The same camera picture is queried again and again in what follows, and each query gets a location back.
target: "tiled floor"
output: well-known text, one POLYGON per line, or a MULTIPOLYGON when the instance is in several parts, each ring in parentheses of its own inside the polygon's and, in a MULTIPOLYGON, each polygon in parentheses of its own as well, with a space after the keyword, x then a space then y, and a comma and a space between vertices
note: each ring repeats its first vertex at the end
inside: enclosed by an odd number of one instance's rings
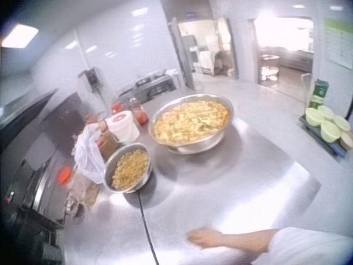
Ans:
POLYGON ((303 72, 301 71, 281 66, 280 76, 277 81, 268 79, 266 81, 261 81, 261 84, 304 102, 305 90, 301 83, 302 74, 303 72))
POLYGON ((303 103, 258 84, 196 75, 199 91, 232 97, 236 115, 299 162, 322 187, 293 226, 353 236, 353 152, 337 161, 301 127, 303 103))

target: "small metal bowl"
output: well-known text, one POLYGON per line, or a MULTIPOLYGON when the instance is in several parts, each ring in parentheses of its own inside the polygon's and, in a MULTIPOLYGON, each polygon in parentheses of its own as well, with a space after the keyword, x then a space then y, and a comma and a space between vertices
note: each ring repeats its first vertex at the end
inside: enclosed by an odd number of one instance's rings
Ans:
POLYGON ((114 193, 133 193, 140 188, 142 188, 143 185, 146 184, 146 182, 149 179, 149 176, 151 175, 152 172, 152 164, 151 164, 151 154, 147 150, 147 147, 139 142, 126 145, 119 150, 117 150, 114 154, 111 155, 109 160, 105 164, 105 171, 104 171, 104 181, 103 184, 107 187, 108 190, 114 193), (132 187, 126 190, 116 190, 111 186, 112 183, 112 177, 115 173, 116 170, 116 165, 119 159, 126 153, 140 149, 144 152, 147 153, 148 155, 148 165, 145 173, 141 176, 140 180, 136 182, 132 187))
POLYGON ((192 94, 192 95, 178 98, 176 100, 169 102, 168 104, 166 104, 162 108, 160 108, 159 111, 157 111, 155 113, 155 115, 153 116, 152 122, 149 123, 148 131, 149 131, 149 134, 151 135, 151 137, 157 143, 159 143, 160 145, 166 145, 171 152, 178 153, 180 155, 193 155, 196 153, 201 153, 201 152, 207 151, 207 150, 213 148, 214 146, 216 146, 223 139, 224 130, 232 122, 233 117, 234 117, 233 105, 228 99, 223 98, 218 95, 214 95, 214 94, 198 93, 198 94, 192 94), (216 132, 215 134, 207 136, 207 137, 199 139, 199 140, 196 140, 196 141, 193 141, 193 142, 188 142, 187 144, 170 145, 170 144, 166 144, 164 142, 158 141, 153 133, 153 126, 154 126, 156 120, 161 115, 163 115, 165 112, 176 107, 177 105, 179 105, 181 103, 196 101, 196 100, 213 100, 213 101, 219 102, 222 105, 224 105, 227 108, 227 110, 229 111, 229 119, 228 119, 227 124, 225 124, 222 128, 220 128, 219 131, 216 132))

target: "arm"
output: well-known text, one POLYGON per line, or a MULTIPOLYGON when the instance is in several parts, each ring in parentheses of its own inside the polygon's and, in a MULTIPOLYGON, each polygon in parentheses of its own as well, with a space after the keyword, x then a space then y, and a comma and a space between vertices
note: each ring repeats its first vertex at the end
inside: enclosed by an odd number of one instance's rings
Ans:
POLYGON ((208 227, 192 230, 188 240, 202 248, 230 247, 260 254, 267 252, 269 244, 278 229, 263 230, 240 235, 224 235, 208 227))

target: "black cable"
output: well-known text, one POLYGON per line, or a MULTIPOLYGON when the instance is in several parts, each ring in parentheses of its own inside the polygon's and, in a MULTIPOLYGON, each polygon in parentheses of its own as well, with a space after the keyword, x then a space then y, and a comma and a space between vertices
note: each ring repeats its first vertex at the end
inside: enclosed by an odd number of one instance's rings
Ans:
POLYGON ((349 120, 349 118, 352 115, 352 112, 353 112, 353 98, 352 98, 351 105, 349 106, 349 109, 348 109, 348 112, 347 112, 346 120, 349 120))
POLYGON ((143 213, 143 207, 142 207, 141 196, 140 196, 140 192, 139 191, 137 192, 137 196, 138 196, 138 203, 140 204, 142 221, 143 221, 143 225, 145 227, 145 232, 146 232, 146 235, 147 235, 147 240, 148 240, 148 243, 149 243, 149 247, 150 247, 150 249, 152 251, 152 255, 153 255, 154 261, 156 262, 156 265, 159 265, 156 253, 155 253, 153 245, 152 245, 152 240, 151 240, 151 237, 149 236, 149 232, 148 232, 148 229, 147 229, 145 214, 143 213))

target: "ceiling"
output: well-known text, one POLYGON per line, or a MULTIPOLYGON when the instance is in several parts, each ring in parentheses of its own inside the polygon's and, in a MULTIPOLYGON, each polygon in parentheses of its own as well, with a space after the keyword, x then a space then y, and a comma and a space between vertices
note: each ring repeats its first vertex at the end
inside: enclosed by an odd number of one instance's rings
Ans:
POLYGON ((29 70, 58 38, 75 25, 102 12, 122 0, 27 0, 12 1, 3 11, 2 38, 17 23, 39 30, 26 48, 1 48, 1 76, 29 70))

